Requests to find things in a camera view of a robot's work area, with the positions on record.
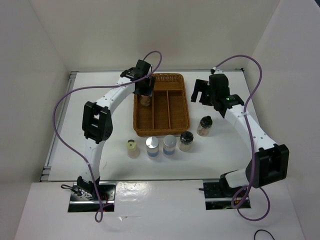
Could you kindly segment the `pink cap spice bottle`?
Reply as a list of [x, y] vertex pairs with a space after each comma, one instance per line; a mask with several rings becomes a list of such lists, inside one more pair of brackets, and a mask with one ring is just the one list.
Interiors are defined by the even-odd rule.
[[139, 102], [143, 107], [149, 107], [151, 105], [151, 100], [152, 98], [150, 96], [140, 95]]

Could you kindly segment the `black cap jar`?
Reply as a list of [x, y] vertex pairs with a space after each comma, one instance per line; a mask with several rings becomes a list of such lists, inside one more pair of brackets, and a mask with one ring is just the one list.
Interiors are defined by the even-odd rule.
[[208, 115], [208, 116], [202, 117], [201, 120], [199, 121], [197, 134], [202, 137], [207, 136], [210, 132], [212, 125], [213, 125], [213, 120], [211, 116]]
[[194, 135], [190, 131], [184, 131], [179, 137], [179, 149], [187, 152], [191, 149], [194, 140]]

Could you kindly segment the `black cap jar front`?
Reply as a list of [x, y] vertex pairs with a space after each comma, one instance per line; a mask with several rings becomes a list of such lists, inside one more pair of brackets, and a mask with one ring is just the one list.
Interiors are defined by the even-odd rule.
[[190, 131], [184, 131], [179, 137], [179, 149], [187, 152], [191, 149], [194, 140], [194, 135]]

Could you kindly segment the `silver cap blue label bottle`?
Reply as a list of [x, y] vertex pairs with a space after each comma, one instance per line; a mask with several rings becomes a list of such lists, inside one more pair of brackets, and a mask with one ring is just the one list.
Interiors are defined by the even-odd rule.
[[150, 136], [145, 141], [146, 152], [150, 159], [157, 158], [159, 155], [159, 140], [155, 136]]

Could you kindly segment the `grey cap blue label bottle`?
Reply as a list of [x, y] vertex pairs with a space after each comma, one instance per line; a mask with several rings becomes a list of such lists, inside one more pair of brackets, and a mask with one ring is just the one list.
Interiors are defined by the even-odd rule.
[[171, 157], [174, 155], [176, 150], [177, 140], [174, 135], [166, 135], [163, 139], [163, 153], [167, 157]]

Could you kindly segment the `yellow cap spice bottle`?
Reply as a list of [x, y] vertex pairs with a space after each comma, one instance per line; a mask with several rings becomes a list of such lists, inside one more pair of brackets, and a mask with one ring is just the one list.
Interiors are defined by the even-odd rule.
[[129, 139], [126, 143], [127, 155], [130, 158], [137, 158], [140, 155], [140, 149], [133, 139]]

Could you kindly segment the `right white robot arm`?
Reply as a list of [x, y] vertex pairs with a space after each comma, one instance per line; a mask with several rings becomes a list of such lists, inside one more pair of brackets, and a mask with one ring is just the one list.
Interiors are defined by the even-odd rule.
[[191, 101], [212, 106], [241, 136], [254, 153], [248, 166], [224, 173], [219, 179], [219, 191], [231, 197], [241, 187], [263, 187], [287, 177], [290, 151], [285, 144], [271, 139], [245, 111], [245, 103], [237, 94], [231, 94], [229, 80], [223, 73], [212, 74], [209, 80], [197, 79]]

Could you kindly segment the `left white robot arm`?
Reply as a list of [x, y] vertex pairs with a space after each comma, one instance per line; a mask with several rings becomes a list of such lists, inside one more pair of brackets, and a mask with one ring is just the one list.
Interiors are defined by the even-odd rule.
[[150, 76], [151, 71], [151, 64], [139, 59], [136, 66], [120, 74], [116, 85], [104, 96], [84, 105], [82, 130], [87, 168], [77, 178], [77, 188], [88, 200], [94, 200], [100, 193], [100, 161], [103, 147], [113, 132], [112, 114], [130, 94], [152, 95], [155, 77]]

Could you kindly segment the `brown wicker divided basket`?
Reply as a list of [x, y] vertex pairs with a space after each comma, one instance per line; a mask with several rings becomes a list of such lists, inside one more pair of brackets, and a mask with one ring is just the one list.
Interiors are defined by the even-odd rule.
[[134, 96], [133, 129], [140, 137], [180, 135], [190, 128], [184, 77], [179, 73], [156, 73], [149, 106]]

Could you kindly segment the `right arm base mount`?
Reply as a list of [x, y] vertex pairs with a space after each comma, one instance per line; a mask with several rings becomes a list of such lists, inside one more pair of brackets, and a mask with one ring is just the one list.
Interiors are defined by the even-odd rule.
[[232, 209], [232, 197], [240, 188], [224, 189], [218, 179], [205, 180], [198, 190], [204, 194], [205, 209], [230, 210]]

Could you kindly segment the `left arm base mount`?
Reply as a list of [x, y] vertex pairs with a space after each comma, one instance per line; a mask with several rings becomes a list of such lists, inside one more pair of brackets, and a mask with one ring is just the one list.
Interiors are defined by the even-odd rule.
[[[62, 184], [64, 190], [70, 190], [68, 205], [69, 213], [96, 212], [100, 208], [99, 199], [95, 193], [89, 194], [80, 190], [76, 183], [72, 185]], [[115, 209], [116, 184], [101, 181], [97, 186], [104, 212], [113, 212]]]

